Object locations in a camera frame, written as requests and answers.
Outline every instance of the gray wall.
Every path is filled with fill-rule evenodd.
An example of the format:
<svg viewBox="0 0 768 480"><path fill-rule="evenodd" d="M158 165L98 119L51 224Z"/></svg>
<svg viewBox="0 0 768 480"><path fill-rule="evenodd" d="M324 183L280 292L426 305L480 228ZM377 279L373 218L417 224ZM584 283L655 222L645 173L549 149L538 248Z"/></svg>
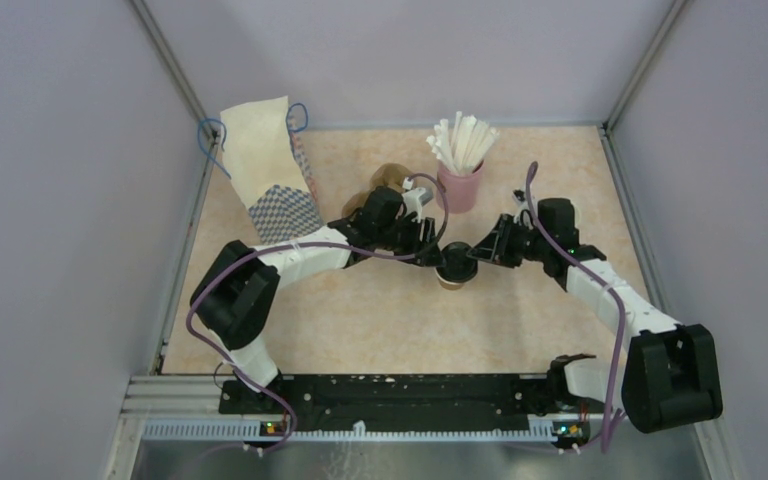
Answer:
<svg viewBox="0 0 768 480"><path fill-rule="evenodd" d="M101 474L201 165L124 1L0 1L0 479Z"/></svg>
<svg viewBox="0 0 768 480"><path fill-rule="evenodd" d="M695 2L616 132L675 313L716 337L752 478L768 478L768 2Z"/></svg>
<svg viewBox="0 0 768 480"><path fill-rule="evenodd" d="M289 94L314 127L607 117L670 0L149 0L208 113Z"/></svg>

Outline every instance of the checkered bag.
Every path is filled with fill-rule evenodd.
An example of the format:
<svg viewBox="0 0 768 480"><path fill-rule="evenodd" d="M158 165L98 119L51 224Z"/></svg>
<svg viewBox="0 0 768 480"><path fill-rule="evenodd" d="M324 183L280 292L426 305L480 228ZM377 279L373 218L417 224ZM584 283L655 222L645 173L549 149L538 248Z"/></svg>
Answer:
<svg viewBox="0 0 768 480"><path fill-rule="evenodd" d="M283 97L222 112L229 132L223 163L263 244L301 237L324 225L313 171L298 136L307 126L307 109L304 127L296 128L293 107L300 104L288 108L287 103Z"/></svg>

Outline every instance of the floor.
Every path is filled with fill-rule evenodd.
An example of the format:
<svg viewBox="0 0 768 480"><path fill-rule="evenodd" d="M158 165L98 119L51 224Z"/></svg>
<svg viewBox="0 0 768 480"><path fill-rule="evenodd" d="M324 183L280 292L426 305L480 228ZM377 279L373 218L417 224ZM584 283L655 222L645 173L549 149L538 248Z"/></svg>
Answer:
<svg viewBox="0 0 768 480"><path fill-rule="evenodd" d="M511 191L537 160L537 198L564 196L580 213L583 243L596 245L638 291L640 268L595 127L503 128L486 158L478 204L453 215L441 245L482 239L498 215L512 212ZM301 134L314 169L325 221L364 189L383 163L434 173L430 129L310 131ZM442 212L432 202L427 214ZM186 303L221 247L258 244L230 182L214 169L184 281L165 373L210 373L219 357L184 328ZM481 264L458 291L441 288L431 269L370 259L322 273L278 293L265 338L285 373L541 372L561 354L608 358L613 334L539 265L516 270Z"/></svg>

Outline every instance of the pink container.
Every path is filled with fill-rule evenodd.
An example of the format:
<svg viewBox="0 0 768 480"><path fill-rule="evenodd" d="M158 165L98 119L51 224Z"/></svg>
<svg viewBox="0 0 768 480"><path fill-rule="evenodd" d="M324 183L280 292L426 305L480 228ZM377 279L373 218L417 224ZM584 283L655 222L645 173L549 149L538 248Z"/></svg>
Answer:
<svg viewBox="0 0 768 480"><path fill-rule="evenodd" d="M466 213L475 206L478 199L478 185L484 173L484 162L478 164L469 175L460 176L450 172L441 162L437 162L437 180L443 185L446 200L449 202L449 213ZM437 205L443 208L443 200L437 197Z"/></svg>

